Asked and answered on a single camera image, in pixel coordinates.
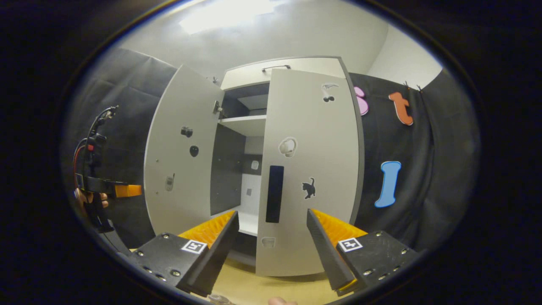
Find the black cable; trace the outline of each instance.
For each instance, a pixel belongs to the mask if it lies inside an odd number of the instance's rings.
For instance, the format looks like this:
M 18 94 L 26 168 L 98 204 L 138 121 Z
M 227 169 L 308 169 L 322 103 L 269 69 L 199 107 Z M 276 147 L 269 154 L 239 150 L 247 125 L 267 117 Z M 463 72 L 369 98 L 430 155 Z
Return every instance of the black cable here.
M 94 122 L 92 122 L 92 125 L 91 125 L 91 128 L 90 130 L 88 130 L 88 135 L 87 137 L 85 138 L 86 139 L 86 142 L 85 142 L 85 149 L 83 151 L 83 170 L 82 170 L 82 176 L 83 178 L 85 177 L 85 161 L 87 160 L 87 151 L 88 151 L 88 139 L 91 137 L 91 133 L 92 131 L 94 130 L 94 126 L 96 125 L 96 123 L 101 119 L 101 116 L 104 115 L 104 113 L 107 113 L 108 111 L 112 110 L 112 109 L 116 109 L 117 107 L 108 107 L 107 109 L 103 110 L 102 112 L 100 112 L 99 115 L 96 116 L 96 118 L 94 119 Z M 85 197 L 87 199 L 87 202 L 90 203 L 90 200 L 87 196 L 87 194 L 85 194 Z

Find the ceiling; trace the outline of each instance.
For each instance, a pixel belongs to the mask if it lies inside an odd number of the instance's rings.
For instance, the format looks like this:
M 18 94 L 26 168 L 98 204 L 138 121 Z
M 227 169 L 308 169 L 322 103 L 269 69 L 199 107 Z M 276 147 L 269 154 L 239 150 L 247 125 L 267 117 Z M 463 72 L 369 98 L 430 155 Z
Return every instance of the ceiling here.
M 211 0 L 155 17 L 119 42 L 175 67 L 220 80 L 225 70 L 289 56 L 341 56 L 349 72 L 366 74 L 380 53 L 387 22 L 340 0 L 272 1 L 252 22 L 189 35 L 179 22 Z

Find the wooden floor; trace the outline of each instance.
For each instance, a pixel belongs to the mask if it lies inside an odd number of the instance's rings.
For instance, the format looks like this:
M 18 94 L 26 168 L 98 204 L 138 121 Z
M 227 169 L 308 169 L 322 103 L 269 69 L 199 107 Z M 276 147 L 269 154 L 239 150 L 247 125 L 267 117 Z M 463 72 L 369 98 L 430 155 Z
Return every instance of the wooden floor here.
M 316 305 L 350 295 L 338 297 L 325 274 L 260 277 L 254 274 L 254 267 L 231 259 L 222 266 L 212 293 L 225 296 L 236 305 L 267 305 L 267 300 L 274 296 L 297 301 L 299 305 Z

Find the black sticker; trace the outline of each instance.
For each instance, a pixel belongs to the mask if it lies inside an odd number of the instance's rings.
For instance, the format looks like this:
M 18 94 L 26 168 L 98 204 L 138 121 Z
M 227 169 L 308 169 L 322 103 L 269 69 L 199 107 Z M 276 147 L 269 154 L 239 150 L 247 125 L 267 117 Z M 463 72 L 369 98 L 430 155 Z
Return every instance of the black sticker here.
M 311 183 L 303 182 L 303 190 L 307 192 L 305 199 L 311 198 L 311 196 L 316 196 L 316 188 L 314 187 L 314 178 L 309 177 L 312 180 Z
M 181 128 L 180 130 L 180 134 L 183 136 L 186 136 L 187 138 L 191 137 L 192 133 L 193 133 L 192 128 L 187 127 L 187 126 L 183 126 L 183 128 Z
M 199 153 L 199 148 L 198 148 L 197 146 L 195 146 L 195 145 L 192 145 L 192 146 L 190 147 L 190 155 L 191 155 L 192 157 L 195 157 L 195 156 L 198 155 L 198 153 Z
M 327 103 L 328 101 L 335 100 L 335 97 L 333 97 L 328 91 L 330 88 L 333 88 L 333 87 L 338 88 L 339 85 L 335 84 L 334 82 L 326 82 L 325 84 L 322 84 L 322 93 L 324 95 L 324 102 Z

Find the human hand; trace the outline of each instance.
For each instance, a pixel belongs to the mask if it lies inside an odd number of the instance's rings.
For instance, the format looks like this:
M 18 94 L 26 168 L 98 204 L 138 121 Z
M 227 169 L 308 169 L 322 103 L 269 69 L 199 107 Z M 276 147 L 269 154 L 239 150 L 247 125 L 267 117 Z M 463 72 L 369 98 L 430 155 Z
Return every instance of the human hand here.
M 102 199 L 102 206 L 107 207 L 109 205 L 109 202 L 107 202 L 107 194 L 100 193 L 101 199 Z M 75 197 L 77 198 L 77 202 L 79 204 L 79 208 L 83 212 L 83 215 L 86 216 L 87 212 L 83 208 L 84 203 L 92 202 L 94 199 L 93 193 L 83 193 L 80 189 L 75 189 Z
M 267 305 L 298 305 L 297 302 L 286 302 L 282 297 L 272 297 L 267 301 Z

